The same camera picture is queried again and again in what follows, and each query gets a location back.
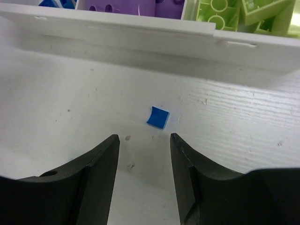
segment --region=white table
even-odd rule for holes
[[[170,134],[239,172],[299,166],[299,78],[38,36],[1,18],[0,174],[41,175],[118,134],[108,224],[179,225]],[[171,113],[164,130],[146,124],[153,105]]]

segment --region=white plastic bin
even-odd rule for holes
[[[300,68],[298,39],[216,30],[207,22],[85,11],[84,1],[71,10],[39,7],[37,0],[0,0],[0,15],[39,34],[97,45],[276,70]],[[193,3],[187,0],[184,10]]]

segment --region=green lego brick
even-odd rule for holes
[[[278,15],[293,0],[241,0],[244,23],[249,26]]]
[[[237,31],[240,6],[237,0],[198,0],[196,20],[216,24],[217,30]]]
[[[266,20],[260,21],[255,26],[254,33],[255,34],[265,34],[271,35],[272,25],[274,22],[275,17],[268,18]]]
[[[300,0],[293,0],[274,19],[272,35],[300,36]]]

